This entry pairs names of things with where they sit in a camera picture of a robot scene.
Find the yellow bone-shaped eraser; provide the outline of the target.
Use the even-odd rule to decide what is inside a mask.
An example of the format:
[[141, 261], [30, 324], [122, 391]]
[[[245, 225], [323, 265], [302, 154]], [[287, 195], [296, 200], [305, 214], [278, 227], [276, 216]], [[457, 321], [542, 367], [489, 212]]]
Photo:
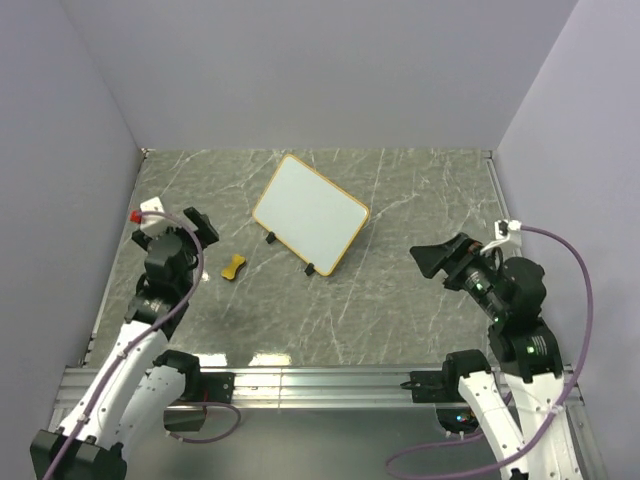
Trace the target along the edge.
[[229, 282], [233, 282], [237, 279], [239, 272], [247, 264], [247, 259], [240, 254], [233, 254], [230, 262], [221, 271], [221, 277]]

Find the yellow framed whiteboard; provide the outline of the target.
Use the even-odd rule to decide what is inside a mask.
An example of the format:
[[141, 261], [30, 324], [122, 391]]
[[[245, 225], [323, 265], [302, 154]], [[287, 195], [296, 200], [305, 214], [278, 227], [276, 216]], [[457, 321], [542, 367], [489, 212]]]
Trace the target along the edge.
[[369, 208], [294, 155], [285, 155], [253, 219], [321, 276], [333, 273], [369, 219]]

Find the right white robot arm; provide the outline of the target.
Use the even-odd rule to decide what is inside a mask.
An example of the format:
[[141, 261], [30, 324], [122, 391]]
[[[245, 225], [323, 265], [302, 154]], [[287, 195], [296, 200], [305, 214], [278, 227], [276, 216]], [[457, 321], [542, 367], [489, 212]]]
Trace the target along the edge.
[[509, 388], [504, 399], [486, 357], [477, 350], [452, 352], [441, 386], [475, 415], [494, 455], [492, 465], [457, 472], [469, 478], [499, 472], [503, 479], [580, 479], [566, 400], [586, 358], [566, 375], [558, 341], [542, 317], [545, 271], [536, 262], [506, 258], [503, 248], [519, 245], [522, 226], [500, 221], [487, 245], [464, 233], [436, 245], [413, 246], [421, 274], [443, 274], [443, 285], [463, 291], [489, 317], [490, 348]]

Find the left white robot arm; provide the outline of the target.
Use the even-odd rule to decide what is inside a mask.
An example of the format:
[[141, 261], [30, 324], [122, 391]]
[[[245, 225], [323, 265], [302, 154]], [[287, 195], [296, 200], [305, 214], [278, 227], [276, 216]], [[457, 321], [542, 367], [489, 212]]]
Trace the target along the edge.
[[131, 215], [132, 239], [146, 253], [112, 351], [59, 426], [30, 446], [38, 479], [123, 479], [138, 443], [172, 402], [202, 390], [196, 357], [167, 350], [202, 278], [203, 251], [219, 239], [207, 215], [165, 212], [159, 199]]

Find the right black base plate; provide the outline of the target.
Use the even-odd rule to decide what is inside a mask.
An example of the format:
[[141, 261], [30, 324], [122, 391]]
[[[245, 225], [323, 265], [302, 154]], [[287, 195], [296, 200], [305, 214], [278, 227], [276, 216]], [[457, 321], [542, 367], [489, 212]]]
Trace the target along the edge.
[[409, 380], [400, 384], [410, 392], [415, 404], [464, 403], [453, 381], [442, 371], [411, 371]]

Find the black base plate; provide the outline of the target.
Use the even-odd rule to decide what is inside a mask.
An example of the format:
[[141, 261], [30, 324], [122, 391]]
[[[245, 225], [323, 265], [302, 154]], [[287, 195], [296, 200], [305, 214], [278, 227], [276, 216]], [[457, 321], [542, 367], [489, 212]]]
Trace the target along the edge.
[[464, 403], [453, 381], [442, 371], [411, 371], [409, 380], [400, 384], [410, 392], [415, 404]]
[[232, 372], [200, 372], [186, 376], [183, 402], [217, 402], [230, 404], [234, 392], [235, 374]]

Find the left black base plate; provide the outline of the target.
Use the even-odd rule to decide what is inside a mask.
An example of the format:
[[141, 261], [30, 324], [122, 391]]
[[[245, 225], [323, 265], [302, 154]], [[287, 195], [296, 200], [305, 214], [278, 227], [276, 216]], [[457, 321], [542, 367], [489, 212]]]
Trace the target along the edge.
[[232, 372], [200, 372], [186, 376], [183, 402], [217, 402], [230, 404], [234, 392], [235, 374]]

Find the aluminium mounting rail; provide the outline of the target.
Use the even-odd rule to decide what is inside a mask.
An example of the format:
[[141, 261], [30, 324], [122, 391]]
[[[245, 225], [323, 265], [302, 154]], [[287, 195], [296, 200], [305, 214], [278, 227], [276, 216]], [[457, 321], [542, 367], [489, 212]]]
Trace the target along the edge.
[[411, 371], [440, 371], [416, 366], [248, 367], [204, 372], [235, 374], [231, 404], [243, 408], [382, 409], [414, 406], [460, 407], [461, 403], [415, 404], [400, 384]]

